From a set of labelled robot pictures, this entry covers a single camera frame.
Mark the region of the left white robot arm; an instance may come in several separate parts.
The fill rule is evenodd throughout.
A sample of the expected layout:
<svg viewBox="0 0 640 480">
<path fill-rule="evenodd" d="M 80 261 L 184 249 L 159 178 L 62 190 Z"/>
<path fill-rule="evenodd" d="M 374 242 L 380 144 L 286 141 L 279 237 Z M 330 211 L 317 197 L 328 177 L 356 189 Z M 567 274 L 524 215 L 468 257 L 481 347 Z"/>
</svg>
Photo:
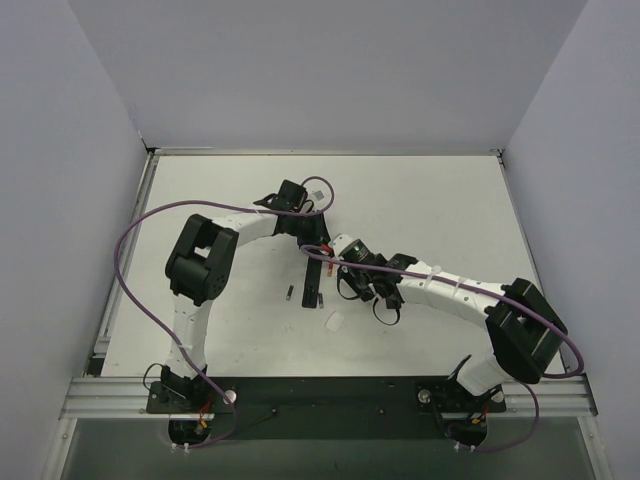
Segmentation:
<svg viewBox="0 0 640 480">
<path fill-rule="evenodd" d="M 205 340 L 213 303 L 227 286 L 236 250 L 277 235 L 295 238 L 300 247 L 329 244 L 324 217 L 329 207 L 306 210 L 310 201 L 304 182 L 284 180 L 277 192 L 255 201 L 252 207 L 191 202 L 230 213 L 216 219 L 192 214 L 185 221 L 164 269 L 173 298 L 173 323 L 167 325 L 148 308 L 139 307 L 171 338 L 160 385 L 179 409 L 196 410 L 205 395 L 217 389 L 206 376 Z"/>
</svg>

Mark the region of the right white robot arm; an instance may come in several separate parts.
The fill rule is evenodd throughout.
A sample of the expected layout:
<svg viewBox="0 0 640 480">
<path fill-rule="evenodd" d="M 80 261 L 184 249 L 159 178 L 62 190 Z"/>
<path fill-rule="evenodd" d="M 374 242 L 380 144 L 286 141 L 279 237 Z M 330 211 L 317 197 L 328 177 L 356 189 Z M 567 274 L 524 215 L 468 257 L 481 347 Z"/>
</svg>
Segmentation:
<svg viewBox="0 0 640 480">
<path fill-rule="evenodd" d="M 383 302 L 400 318 L 406 304 L 423 305 L 465 320 L 487 332 L 490 349 L 466 355 L 450 377 L 474 397 L 507 380 L 537 384 L 568 332 L 553 308 L 530 281 L 487 283 L 446 273 L 415 257 L 397 253 L 387 259 L 359 239 L 340 234 L 331 241 L 341 262 L 338 279 L 354 297 Z"/>
</svg>

